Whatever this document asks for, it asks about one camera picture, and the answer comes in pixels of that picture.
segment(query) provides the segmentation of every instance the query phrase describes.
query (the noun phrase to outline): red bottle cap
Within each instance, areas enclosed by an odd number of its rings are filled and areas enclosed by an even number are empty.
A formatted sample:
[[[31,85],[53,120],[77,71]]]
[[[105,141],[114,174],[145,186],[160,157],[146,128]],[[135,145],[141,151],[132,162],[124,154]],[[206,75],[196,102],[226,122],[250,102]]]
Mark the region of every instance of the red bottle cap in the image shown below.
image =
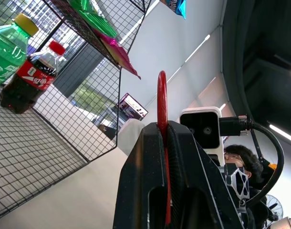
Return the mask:
[[[63,55],[66,51],[63,46],[61,46],[58,42],[52,41],[48,46],[52,51],[54,51],[56,54]]]

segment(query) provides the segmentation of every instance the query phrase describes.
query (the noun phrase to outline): ceiling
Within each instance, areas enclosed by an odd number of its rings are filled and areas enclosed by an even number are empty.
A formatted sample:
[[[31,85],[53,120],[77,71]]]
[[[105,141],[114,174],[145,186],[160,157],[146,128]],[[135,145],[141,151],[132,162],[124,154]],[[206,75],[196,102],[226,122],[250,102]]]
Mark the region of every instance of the ceiling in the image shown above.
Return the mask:
[[[237,115],[291,135],[291,0],[228,0],[223,72]]]

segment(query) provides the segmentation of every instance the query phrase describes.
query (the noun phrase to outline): fluorescent light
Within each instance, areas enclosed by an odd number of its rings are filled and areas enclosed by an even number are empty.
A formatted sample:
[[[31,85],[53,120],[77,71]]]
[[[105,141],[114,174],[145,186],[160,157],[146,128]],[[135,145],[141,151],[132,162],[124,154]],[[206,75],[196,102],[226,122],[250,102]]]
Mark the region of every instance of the fluorescent light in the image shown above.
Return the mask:
[[[149,13],[155,8],[155,6],[157,5],[159,3],[159,0],[156,0],[150,7],[149,7],[149,9],[147,10],[147,12],[146,12],[146,15],[145,16],[147,16],[147,15],[149,15]],[[140,25],[141,24],[141,22],[142,22],[142,19],[143,19],[144,17],[142,16],[137,22],[136,22],[136,24],[130,29],[130,31],[121,39],[121,41],[119,42],[119,44],[122,44],[133,32],[134,32],[134,30],[135,29],[137,29],[137,27],[138,27],[138,25]]]
[[[223,104],[223,105],[219,108],[219,110],[222,111],[223,108],[224,108],[225,106],[226,106],[226,104]]]
[[[215,79],[216,79],[216,78],[214,77],[214,78],[213,78],[213,79],[210,81],[210,83],[209,83],[209,84],[211,84],[211,83],[212,83],[212,82],[213,82]]]
[[[195,52],[210,38],[210,35],[207,35],[203,42],[191,53],[191,55],[185,60],[185,63],[195,54]]]
[[[270,125],[270,128],[274,131],[276,131],[278,134],[281,134],[282,136],[286,137],[287,139],[289,139],[291,141],[291,135],[287,134],[286,132],[280,130],[279,128]]]
[[[170,77],[170,79],[168,79],[168,81],[167,81],[166,83],[168,83],[168,82],[172,79],[172,77],[175,76],[175,74],[179,71],[179,69],[177,69],[176,72],[174,72],[174,74]]]

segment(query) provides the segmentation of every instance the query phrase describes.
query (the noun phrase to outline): monitor screen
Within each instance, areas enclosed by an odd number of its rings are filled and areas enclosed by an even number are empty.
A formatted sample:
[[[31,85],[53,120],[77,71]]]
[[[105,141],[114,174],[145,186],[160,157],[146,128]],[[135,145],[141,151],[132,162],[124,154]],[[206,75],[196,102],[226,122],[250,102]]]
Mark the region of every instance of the monitor screen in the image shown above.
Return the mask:
[[[142,120],[148,113],[129,93],[126,93],[119,103],[119,110],[127,118]]]

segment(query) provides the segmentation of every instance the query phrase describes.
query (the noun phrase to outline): snack bag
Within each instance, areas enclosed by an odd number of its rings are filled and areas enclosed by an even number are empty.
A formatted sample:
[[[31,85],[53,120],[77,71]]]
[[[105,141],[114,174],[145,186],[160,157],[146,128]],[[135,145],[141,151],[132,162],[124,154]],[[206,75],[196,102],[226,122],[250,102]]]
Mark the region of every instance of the snack bag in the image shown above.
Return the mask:
[[[108,21],[104,17],[100,16],[97,10],[93,8],[90,0],[68,0],[68,2],[95,30],[109,37],[117,36],[117,33]]]
[[[126,51],[124,50],[124,48],[119,46],[115,39],[105,36],[104,34],[100,34],[98,32],[96,32],[96,34],[99,36],[102,43],[105,45],[105,47],[113,56],[113,58],[119,63],[119,65],[123,67],[124,69],[127,69],[130,73],[134,74],[141,80],[141,77],[138,75],[136,70],[132,67],[130,63],[130,59],[128,58],[128,55]]]
[[[186,0],[160,0],[168,6],[177,15],[183,16],[186,19]]]

